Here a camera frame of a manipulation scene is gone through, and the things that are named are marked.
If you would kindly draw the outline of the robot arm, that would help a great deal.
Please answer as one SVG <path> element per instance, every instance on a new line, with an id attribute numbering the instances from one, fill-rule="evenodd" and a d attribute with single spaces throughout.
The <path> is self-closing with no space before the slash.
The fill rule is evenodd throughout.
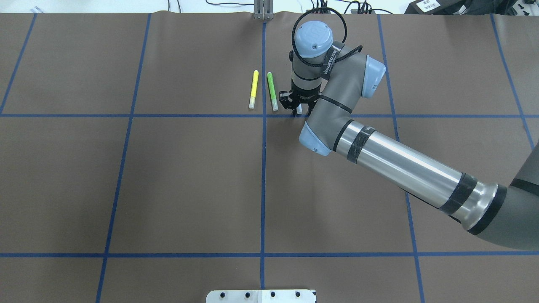
<path id="1" fill-rule="evenodd" d="M 279 100 L 285 109 L 309 106 L 299 136 L 303 146 L 367 167 L 482 240 L 538 250 L 537 146 L 509 186 L 480 182 L 352 119 L 358 100 L 376 91 L 385 64 L 335 41 L 321 21 L 296 21 L 291 46 L 291 89 L 281 91 Z"/>

